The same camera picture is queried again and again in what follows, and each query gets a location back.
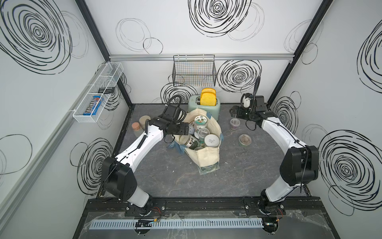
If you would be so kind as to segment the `purple label clear jar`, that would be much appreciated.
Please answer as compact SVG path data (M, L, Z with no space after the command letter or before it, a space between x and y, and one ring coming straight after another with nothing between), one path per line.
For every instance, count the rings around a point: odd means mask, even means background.
M236 129L238 129L239 126L240 126L240 120L239 120L239 119L237 119L237 118L232 118L232 119L230 120L230 128L231 128L232 130L236 130Z

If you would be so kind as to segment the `brown seed clear jar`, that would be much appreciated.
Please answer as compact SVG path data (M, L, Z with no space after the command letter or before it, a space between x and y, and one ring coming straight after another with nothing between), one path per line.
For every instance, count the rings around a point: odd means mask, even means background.
M247 134L241 134L238 140L241 147L247 147L252 143L252 138Z

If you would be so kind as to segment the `white lid dark jar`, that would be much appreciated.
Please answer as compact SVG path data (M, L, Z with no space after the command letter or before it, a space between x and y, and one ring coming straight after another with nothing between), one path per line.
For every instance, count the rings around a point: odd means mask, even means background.
M181 135L179 139L179 144L184 145L186 148L195 150L198 147L201 147L201 142L194 137L193 135Z

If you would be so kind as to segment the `beige canvas tote bag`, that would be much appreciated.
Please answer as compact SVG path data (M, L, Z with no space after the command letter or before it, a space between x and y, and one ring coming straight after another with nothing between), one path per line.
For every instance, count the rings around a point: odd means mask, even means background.
M208 119L207 129L209 129L210 134L217 135L220 137L220 144L218 147L207 147L204 141L199 140L198 132L195 131L193 135L201 142L201 147L195 150L186 148L184 145L179 144L179 139L181 135L175 135L175 142L180 146L180 149L184 151L191 160L199 167L199 172L201 175L207 174L219 169L219 147L223 140L223 135L221 132L221 127L218 122L212 117L212 115L202 109L195 109L187 113L184 122L190 123L194 121L196 116L203 115Z

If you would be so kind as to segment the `green label lid jar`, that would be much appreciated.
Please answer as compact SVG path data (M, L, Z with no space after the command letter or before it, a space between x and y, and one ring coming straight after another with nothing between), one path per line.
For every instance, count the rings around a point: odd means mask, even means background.
M198 132L202 128L206 128L208 125L208 119L206 116L199 115L194 119L195 131Z

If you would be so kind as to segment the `small clear lid jar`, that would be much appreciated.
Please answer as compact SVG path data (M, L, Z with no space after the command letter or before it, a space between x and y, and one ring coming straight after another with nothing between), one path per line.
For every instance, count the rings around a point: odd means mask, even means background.
M198 131L199 140L204 141L206 136L208 136L209 134L210 134L209 129L207 129L207 128L200 128L199 131Z

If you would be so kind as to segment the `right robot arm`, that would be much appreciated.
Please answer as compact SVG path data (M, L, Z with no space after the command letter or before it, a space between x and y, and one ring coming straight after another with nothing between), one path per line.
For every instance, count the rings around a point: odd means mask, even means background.
M268 108L263 96L245 93L240 103L240 106L230 109L231 116L254 122L273 138L284 153L280 176L261 193L259 205L265 210L279 205L295 189L301 189L318 178L319 152L316 146L309 146L294 136Z

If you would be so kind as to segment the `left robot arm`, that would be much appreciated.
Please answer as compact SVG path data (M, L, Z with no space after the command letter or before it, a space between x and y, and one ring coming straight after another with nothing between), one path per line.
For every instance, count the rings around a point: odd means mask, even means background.
M159 116L146 120L144 132L126 150L102 163L100 190L108 192L123 202L147 208L150 195L142 190L134 172L147 153L166 136L188 135L187 115L180 104L167 103Z

